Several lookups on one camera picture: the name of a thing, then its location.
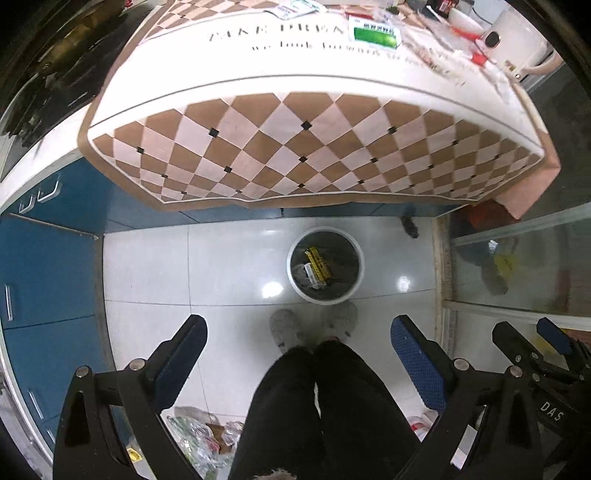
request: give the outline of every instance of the cabinet door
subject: cabinet door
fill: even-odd
[[[18,213],[21,206],[27,207],[31,196],[35,197],[33,209],[23,215],[95,235],[197,223],[181,212],[160,212],[143,204],[111,182],[85,158],[36,185],[10,207],[10,212]],[[42,203],[37,201],[46,196],[53,198]]]
[[[40,428],[61,415],[74,372],[88,365],[107,371],[94,316],[4,332],[8,359],[31,415]]]
[[[90,236],[3,216],[2,327],[10,329],[94,314],[95,248],[96,241]]]
[[[23,195],[12,206],[11,212],[18,213],[19,207],[28,205],[33,195],[35,206],[25,216],[82,232],[104,233],[114,187],[109,179],[81,158]]]
[[[41,434],[47,445],[51,449],[54,450],[56,447],[56,437],[57,437],[57,428],[60,424],[60,415],[53,417],[52,419],[46,420],[43,422],[43,426],[41,428]]]

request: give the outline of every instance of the bottle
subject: bottle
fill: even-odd
[[[460,0],[428,0],[429,5],[437,15],[441,15],[443,18],[449,16],[449,12],[455,7]]]

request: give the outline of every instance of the black pants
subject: black pants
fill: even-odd
[[[351,348],[328,341],[314,354],[288,351],[265,374],[229,480],[279,469],[298,480],[392,480],[419,444],[376,373]]]

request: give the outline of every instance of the round trash bin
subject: round trash bin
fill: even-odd
[[[320,256],[329,271],[330,278],[325,285],[313,286],[310,280],[313,269],[309,255],[313,247],[316,249],[312,251]],[[292,244],[287,256],[287,276],[295,291],[307,301],[320,305],[347,300],[359,287],[364,270],[363,252],[357,240],[331,226],[318,226],[304,232]]]

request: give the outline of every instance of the trash on floor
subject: trash on floor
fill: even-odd
[[[197,473],[204,479],[215,479],[234,460],[242,423],[230,421],[225,427],[206,424],[183,416],[167,416],[166,426]]]

